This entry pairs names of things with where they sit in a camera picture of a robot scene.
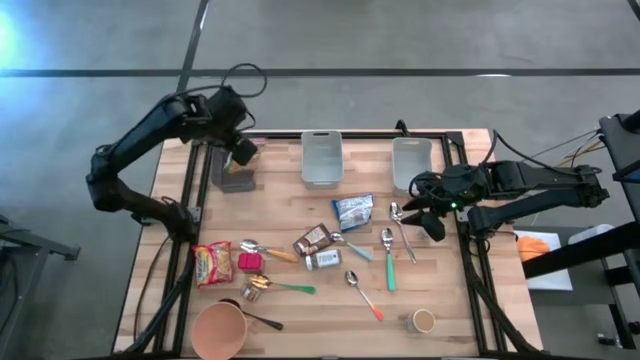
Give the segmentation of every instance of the red can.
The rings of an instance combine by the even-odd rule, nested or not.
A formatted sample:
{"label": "red can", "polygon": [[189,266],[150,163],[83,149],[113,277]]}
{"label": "red can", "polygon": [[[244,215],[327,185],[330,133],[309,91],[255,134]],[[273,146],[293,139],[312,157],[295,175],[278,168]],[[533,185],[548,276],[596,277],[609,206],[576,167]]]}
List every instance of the red can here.
{"label": "red can", "polygon": [[260,254],[242,253],[238,258],[238,269],[247,274],[259,274],[264,272],[264,259]]}

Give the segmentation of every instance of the spoon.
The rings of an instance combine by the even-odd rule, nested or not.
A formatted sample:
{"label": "spoon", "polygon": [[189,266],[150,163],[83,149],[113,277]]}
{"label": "spoon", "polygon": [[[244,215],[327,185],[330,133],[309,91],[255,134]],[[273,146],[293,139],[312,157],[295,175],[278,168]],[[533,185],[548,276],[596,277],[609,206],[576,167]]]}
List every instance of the spoon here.
{"label": "spoon", "polygon": [[298,262],[298,258],[295,255],[288,254],[284,251],[277,251],[267,249],[264,246],[260,246],[257,241],[251,239],[244,239],[240,243],[240,248],[248,253],[255,254],[257,252],[267,253],[269,255],[273,255],[279,257],[280,259],[287,260],[290,262]]}
{"label": "spoon", "polygon": [[396,224],[400,227],[400,233],[402,234],[402,240],[404,240],[404,247],[407,248],[407,252],[409,253],[409,257],[411,258],[412,263],[417,263],[416,256],[413,254],[413,249],[411,249],[411,244],[409,244],[409,239],[407,239],[407,235],[404,233],[404,228],[402,227],[402,209],[398,206],[398,203],[395,201],[391,203],[389,206],[389,216],[391,220],[395,221]]}
{"label": "spoon", "polygon": [[282,287],[286,287],[287,289],[298,290],[302,292],[306,292],[307,294],[315,294],[316,288],[314,286],[307,285],[288,285],[288,284],[278,284],[269,280],[265,275],[249,275],[247,279],[255,286],[261,289],[266,289],[271,285],[278,285]]}
{"label": "spoon", "polygon": [[389,291],[396,291],[396,276],[393,271],[393,260],[391,258],[391,244],[393,243],[393,233],[391,229],[382,230],[382,245],[387,249],[387,287]]}
{"label": "spoon", "polygon": [[348,242],[347,240],[345,240],[342,235],[338,234],[338,233],[331,233],[331,240],[333,241],[341,241],[345,244],[347,244],[351,249],[353,249],[353,251],[355,251],[356,253],[358,253],[358,255],[362,256],[363,258],[372,261],[373,260],[373,255],[369,254],[367,251],[353,245],[352,243]]}
{"label": "spoon", "polygon": [[364,300],[367,302],[367,304],[369,304],[369,307],[371,308],[371,310],[373,310],[373,313],[376,315],[376,318],[382,321],[384,319],[384,316],[382,315],[382,311],[380,311],[375,305],[373,305],[369,300],[369,298],[367,297],[367,295],[365,295],[364,292],[360,290],[360,287],[358,287],[358,277],[356,276],[356,273],[349,270],[344,273],[344,278],[345,280],[347,280],[347,284],[349,284],[349,286],[353,286],[354,288],[358,289],[358,291],[360,291],[360,294],[362,295]]}
{"label": "spoon", "polygon": [[272,328],[274,328],[274,329],[276,329],[276,330],[280,330],[280,331],[282,331],[282,329],[284,329],[284,325],[282,325],[282,323],[279,323],[279,322],[277,322],[277,321],[273,321],[273,320],[264,319],[264,318],[261,318],[261,317],[259,317],[259,316],[256,316],[256,315],[253,315],[253,314],[250,314],[250,313],[248,313],[248,312],[246,312],[246,311],[242,310],[242,308],[240,307],[240,304],[239,304],[237,301],[233,300],[233,299],[222,299],[222,300],[220,300],[220,302],[226,302],[226,303],[229,303],[229,304],[231,304],[231,305],[233,305],[233,306],[237,307],[238,309],[240,309],[240,311],[242,311],[242,313],[243,313],[243,314],[245,314],[245,315],[247,315],[247,316],[250,316],[250,317],[252,317],[252,318],[254,318],[254,319],[256,319],[256,320],[260,320],[260,321],[262,321],[263,323],[265,323],[265,324],[267,324],[267,325],[271,326]]}

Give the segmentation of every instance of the spice jar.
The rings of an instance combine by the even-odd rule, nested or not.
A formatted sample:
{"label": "spice jar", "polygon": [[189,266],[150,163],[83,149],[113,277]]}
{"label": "spice jar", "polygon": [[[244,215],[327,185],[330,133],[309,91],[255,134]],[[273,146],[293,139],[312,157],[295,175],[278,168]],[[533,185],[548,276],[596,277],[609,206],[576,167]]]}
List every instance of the spice jar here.
{"label": "spice jar", "polygon": [[246,283],[242,285],[240,289],[240,294],[243,298],[247,299],[250,302],[256,302],[260,298],[260,294],[262,294],[262,290],[253,286],[251,283]]}
{"label": "spice jar", "polygon": [[307,270],[314,271],[329,266],[340,265],[342,263],[342,254],[340,250],[327,250],[313,254],[304,258],[307,264]]}

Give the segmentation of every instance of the clear plastic bin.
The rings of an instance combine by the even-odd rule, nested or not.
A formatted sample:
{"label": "clear plastic bin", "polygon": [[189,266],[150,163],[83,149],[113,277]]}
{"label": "clear plastic bin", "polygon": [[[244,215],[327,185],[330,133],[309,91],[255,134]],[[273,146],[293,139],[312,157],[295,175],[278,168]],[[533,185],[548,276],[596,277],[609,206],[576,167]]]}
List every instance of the clear plastic bin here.
{"label": "clear plastic bin", "polygon": [[394,195],[407,195],[411,179],[421,172],[431,171],[431,146],[429,139],[412,137],[393,139],[391,162]]}
{"label": "clear plastic bin", "polygon": [[309,189],[333,189],[344,177],[342,135],[335,130],[305,131],[302,141],[302,181]]}

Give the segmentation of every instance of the wooden table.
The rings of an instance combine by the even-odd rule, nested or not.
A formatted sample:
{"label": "wooden table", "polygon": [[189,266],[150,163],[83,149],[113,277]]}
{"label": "wooden table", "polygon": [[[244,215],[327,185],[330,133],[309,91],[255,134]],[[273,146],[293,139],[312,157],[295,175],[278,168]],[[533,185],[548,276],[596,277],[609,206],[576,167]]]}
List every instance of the wooden table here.
{"label": "wooden table", "polygon": [[[478,163],[490,146],[488,131],[460,131],[464,135],[469,163]],[[180,198],[189,148],[189,145],[182,145],[176,140],[164,143],[152,196]],[[197,314],[226,297],[239,300],[247,311],[285,325],[285,330],[278,332],[260,322],[249,320],[249,335],[239,353],[241,356],[477,355],[453,216],[444,219],[447,237],[438,243],[421,239],[417,227],[405,227],[418,260],[417,264],[412,264],[397,225],[389,220],[388,215],[392,201],[404,204],[407,200],[392,194],[391,141],[344,140],[343,157],[345,176],[340,186],[335,190],[310,191],[300,179],[299,141],[269,140],[260,158],[256,191],[223,194],[215,186],[209,186],[200,243],[232,241],[234,260],[240,253],[239,241],[245,238],[293,253],[291,244],[310,227],[322,222],[330,230],[338,229],[330,206],[331,199],[373,193],[375,208],[371,224],[355,233],[346,234],[345,238],[372,252],[375,260],[367,262],[338,244],[335,246],[342,250],[344,258],[340,267],[308,272],[303,262],[291,264],[267,255],[266,273],[272,280],[314,285],[317,293],[308,295],[269,289],[256,304],[241,299],[239,288],[245,282],[245,277],[240,272],[236,273],[235,281],[230,284],[217,284],[199,290],[194,286],[183,356],[195,355],[190,344],[190,332]],[[433,170],[442,171],[444,161],[439,143],[433,146],[432,161]],[[198,184],[194,184],[193,189],[192,196],[195,199]],[[392,248],[398,287],[395,293],[389,292],[386,285],[385,251],[380,243],[380,231],[385,227],[391,228],[397,235]],[[133,317],[141,287],[151,260],[165,237],[166,231],[161,225],[145,228],[142,233],[114,350],[124,349],[132,342]],[[489,256],[498,301],[526,339],[541,348],[513,237],[501,234],[493,238],[491,244]],[[142,303],[138,331],[144,328],[160,303],[168,249],[169,246],[166,246]],[[384,322],[378,322],[360,294],[346,285],[344,272],[348,269],[358,274],[361,288],[384,313]],[[489,348],[494,348],[491,345],[493,335],[488,311],[484,305],[482,307]],[[428,335],[408,334],[403,329],[400,319],[419,308],[431,310],[437,318],[436,328]],[[169,317],[166,344],[171,344],[173,339],[176,312],[177,306],[174,306]]]}

